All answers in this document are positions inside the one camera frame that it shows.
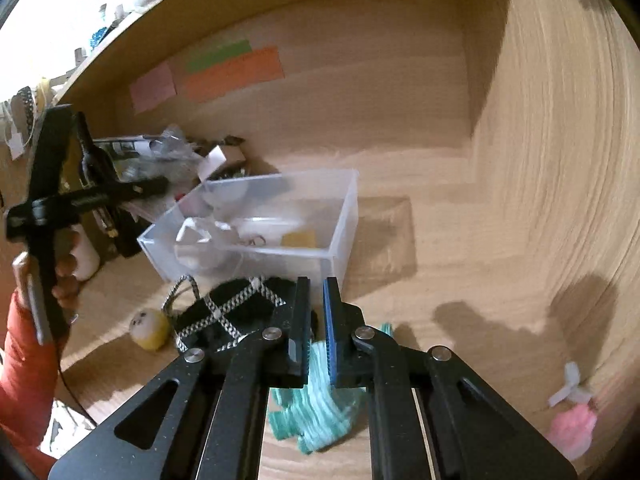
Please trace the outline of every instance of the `green sticky note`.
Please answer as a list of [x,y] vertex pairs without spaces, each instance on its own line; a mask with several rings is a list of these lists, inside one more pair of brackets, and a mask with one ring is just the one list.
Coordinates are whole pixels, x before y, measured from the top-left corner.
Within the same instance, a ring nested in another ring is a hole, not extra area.
[[251,45],[249,40],[238,41],[237,43],[230,43],[223,45],[211,52],[206,52],[194,57],[187,63],[187,72],[193,74],[200,72],[212,65],[222,63],[232,57],[242,56],[242,54],[248,54],[251,52]]

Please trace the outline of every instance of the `yellow ball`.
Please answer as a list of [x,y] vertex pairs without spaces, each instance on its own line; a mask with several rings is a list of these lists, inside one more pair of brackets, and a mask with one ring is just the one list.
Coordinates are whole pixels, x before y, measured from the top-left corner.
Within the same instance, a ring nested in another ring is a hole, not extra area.
[[144,308],[129,323],[129,335],[140,348],[155,351],[164,345],[171,332],[168,319],[159,310]]

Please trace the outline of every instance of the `teal sock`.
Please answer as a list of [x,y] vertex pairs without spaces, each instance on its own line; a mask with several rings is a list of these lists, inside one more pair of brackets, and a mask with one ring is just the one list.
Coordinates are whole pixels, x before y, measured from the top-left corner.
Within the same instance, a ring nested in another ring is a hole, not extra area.
[[[380,330],[392,335],[389,323]],[[346,436],[353,429],[364,401],[363,388],[331,386],[325,341],[310,346],[308,383],[301,390],[272,388],[271,395],[282,408],[268,414],[271,431],[278,440],[298,436],[298,449],[305,454]]]

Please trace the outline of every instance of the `screw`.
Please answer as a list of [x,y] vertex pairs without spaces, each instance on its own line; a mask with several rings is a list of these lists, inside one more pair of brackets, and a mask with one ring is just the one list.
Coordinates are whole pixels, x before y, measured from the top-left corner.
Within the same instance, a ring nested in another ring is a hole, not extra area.
[[183,357],[188,363],[199,363],[204,359],[204,350],[202,348],[189,348]]
[[436,361],[448,361],[451,359],[451,350],[446,346],[434,346],[431,349],[431,355]]
[[357,327],[356,332],[354,333],[358,339],[364,340],[373,339],[373,336],[376,335],[376,331],[367,325]]
[[267,341],[276,341],[276,339],[280,339],[281,337],[282,330],[277,326],[270,326],[262,331],[262,339],[266,339]]

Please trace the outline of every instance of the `clear storage box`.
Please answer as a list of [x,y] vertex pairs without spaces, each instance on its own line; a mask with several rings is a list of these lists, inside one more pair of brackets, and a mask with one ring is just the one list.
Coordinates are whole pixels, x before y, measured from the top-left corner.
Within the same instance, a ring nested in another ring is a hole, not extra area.
[[[317,300],[322,280],[336,276],[342,284],[347,269],[358,225],[357,178],[355,170],[317,170],[204,182],[138,241],[165,280],[183,274],[205,276],[209,282],[308,276]],[[184,258],[177,253],[176,238],[187,218],[232,226],[239,238],[230,242],[221,236],[215,247],[201,245],[203,259]]]

